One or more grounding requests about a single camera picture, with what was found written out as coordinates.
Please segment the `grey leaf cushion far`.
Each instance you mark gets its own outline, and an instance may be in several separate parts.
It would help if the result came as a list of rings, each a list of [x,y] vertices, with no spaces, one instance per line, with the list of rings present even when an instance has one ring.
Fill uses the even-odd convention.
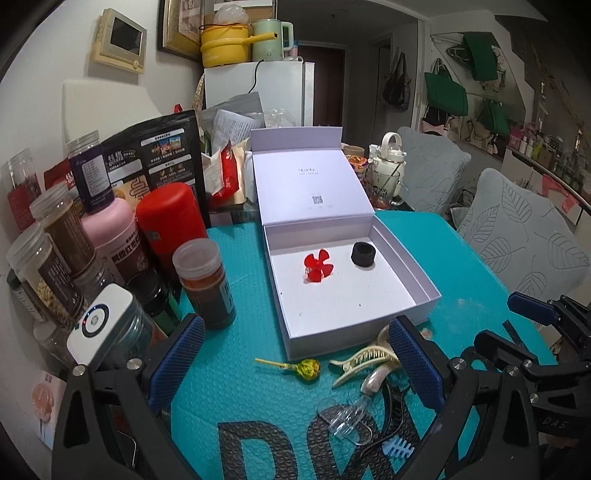
[[[417,212],[443,215],[472,157],[446,137],[401,127],[406,155],[403,198]]]

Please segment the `cream claw hair clip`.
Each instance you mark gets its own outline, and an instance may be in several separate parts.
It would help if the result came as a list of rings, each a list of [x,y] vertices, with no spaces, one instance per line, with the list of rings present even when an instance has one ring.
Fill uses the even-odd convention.
[[[401,363],[390,347],[370,345],[363,347],[346,360],[331,360],[329,365],[339,367],[342,374],[332,383],[332,388],[338,388],[349,381],[360,371],[370,367],[377,367],[386,364],[398,369]]]

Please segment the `teal bubble mailer mat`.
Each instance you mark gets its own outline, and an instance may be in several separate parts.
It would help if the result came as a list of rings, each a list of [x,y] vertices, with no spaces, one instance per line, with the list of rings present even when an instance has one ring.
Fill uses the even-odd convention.
[[[441,292],[428,328],[450,357],[482,330],[513,326],[543,364],[555,359],[533,324],[506,304],[508,293],[440,216],[383,211],[381,220]],[[353,402],[361,377],[335,384],[339,370],[322,366],[313,383],[277,368],[283,339],[256,223],[212,228],[221,249],[236,317],[205,335],[172,402],[171,436],[204,479],[390,479],[402,462],[381,451],[356,454],[329,434],[318,409]]]

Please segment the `red cylindrical canister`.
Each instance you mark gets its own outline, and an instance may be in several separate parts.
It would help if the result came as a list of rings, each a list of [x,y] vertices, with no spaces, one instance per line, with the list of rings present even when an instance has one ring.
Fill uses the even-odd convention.
[[[175,274],[172,256],[187,241],[207,238],[207,231],[190,186],[175,182],[156,188],[136,206],[135,215],[152,252]]]

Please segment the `black long hair clip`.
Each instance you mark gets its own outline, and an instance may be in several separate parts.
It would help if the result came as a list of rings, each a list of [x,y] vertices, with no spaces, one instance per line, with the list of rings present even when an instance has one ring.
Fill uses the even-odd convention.
[[[390,381],[386,381],[382,386],[385,407],[385,418],[381,431],[382,439],[392,438],[394,435],[399,435],[406,439],[410,437],[410,414],[408,413],[405,402],[405,397],[409,390],[409,385],[400,389]]]

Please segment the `black snack pouch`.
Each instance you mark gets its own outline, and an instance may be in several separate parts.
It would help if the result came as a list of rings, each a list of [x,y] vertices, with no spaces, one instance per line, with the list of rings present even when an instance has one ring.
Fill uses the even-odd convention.
[[[194,111],[130,126],[102,141],[101,149],[114,194],[132,208],[151,191],[180,182],[190,187],[205,226],[211,226]]]

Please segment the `yellow lollipop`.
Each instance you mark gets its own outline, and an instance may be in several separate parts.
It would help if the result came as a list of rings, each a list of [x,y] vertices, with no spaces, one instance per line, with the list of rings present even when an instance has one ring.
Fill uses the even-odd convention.
[[[284,371],[293,372],[295,376],[305,382],[314,382],[321,376],[322,365],[315,359],[304,359],[297,363],[276,362],[256,358],[256,363],[280,368]]]

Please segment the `red flower hair clip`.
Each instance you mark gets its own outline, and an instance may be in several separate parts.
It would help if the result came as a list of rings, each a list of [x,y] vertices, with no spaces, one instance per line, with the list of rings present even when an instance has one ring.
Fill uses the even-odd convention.
[[[319,283],[332,274],[334,266],[329,263],[329,252],[325,249],[318,251],[318,255],[308,254],[304,258],[305,279],[311,283]]]

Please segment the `beige marbled wave clip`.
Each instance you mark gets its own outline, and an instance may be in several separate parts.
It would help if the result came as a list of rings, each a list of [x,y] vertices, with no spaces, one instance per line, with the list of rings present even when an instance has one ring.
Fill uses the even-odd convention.
[[[381,330],[377,337],[377,345],[388,348],[389,340],[389,327],[385,327]],[[388,375],[396,370],[400,366],[398,360],[387,361],[386,363],[377,367],[370,375],[363,380],[361,386],[361,393],[363,395],[373,397],[377,392],[380,391],[382,384],[387,379]]]

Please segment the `green tote bag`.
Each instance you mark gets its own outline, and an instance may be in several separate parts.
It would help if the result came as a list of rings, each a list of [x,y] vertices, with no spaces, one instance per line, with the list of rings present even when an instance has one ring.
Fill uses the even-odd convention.
[[[468,95],[464,86],[453,80],[441,58],[432,70],[425,73],[428,104],[454,116],[466,116],[469,112]]]

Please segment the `clear plastic hair clip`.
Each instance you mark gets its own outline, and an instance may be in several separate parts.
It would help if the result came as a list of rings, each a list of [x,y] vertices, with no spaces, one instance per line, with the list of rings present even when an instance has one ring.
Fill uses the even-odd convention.
[[[338,403],[332,398],[318,404],[317,415],[335,439],[348,441],[356,447],[366,446],[373,439],[373,430],[365,419],[370,413],[372,398],[360,395],[352,403]]]

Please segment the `lavender open gift box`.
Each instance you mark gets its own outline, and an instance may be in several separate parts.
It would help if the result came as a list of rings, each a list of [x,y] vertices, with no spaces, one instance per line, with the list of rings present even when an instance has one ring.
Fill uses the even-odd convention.
[[[400,315],[428,320],[436,285],[382,222],[341,147],[339,127],[252,131],[252,165],[267,265],[287,358],[370,342]],[[332,274],[305,279],[325,249]]]

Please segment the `grey leaf cushion near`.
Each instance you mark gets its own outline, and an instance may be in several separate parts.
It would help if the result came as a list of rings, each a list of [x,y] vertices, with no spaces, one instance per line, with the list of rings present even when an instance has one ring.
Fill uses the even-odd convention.
[[[550,200],[485,169],[459,235],[509,292],[547,301],[590,275],[590,255]]]

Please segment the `blue fishbone hair clip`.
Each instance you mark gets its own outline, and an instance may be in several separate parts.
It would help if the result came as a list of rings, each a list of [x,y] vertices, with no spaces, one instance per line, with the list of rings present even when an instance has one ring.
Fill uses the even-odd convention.
[[[394,459],[408,459],[415,451],[415,446],[404,438],[394,435],[391,439],[382,443],[384,455]]]

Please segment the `grey leaf cushion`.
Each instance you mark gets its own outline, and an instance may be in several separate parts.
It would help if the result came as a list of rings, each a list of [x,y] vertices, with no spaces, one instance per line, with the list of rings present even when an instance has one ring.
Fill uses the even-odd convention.
[[[547,301],[590,275],[590,255],[550,200],[485,169],[459,235],[509,292]]]
[[[406,155],[403,198],[417,212],[443,215],[472,157],[446,137],[401,127]]]

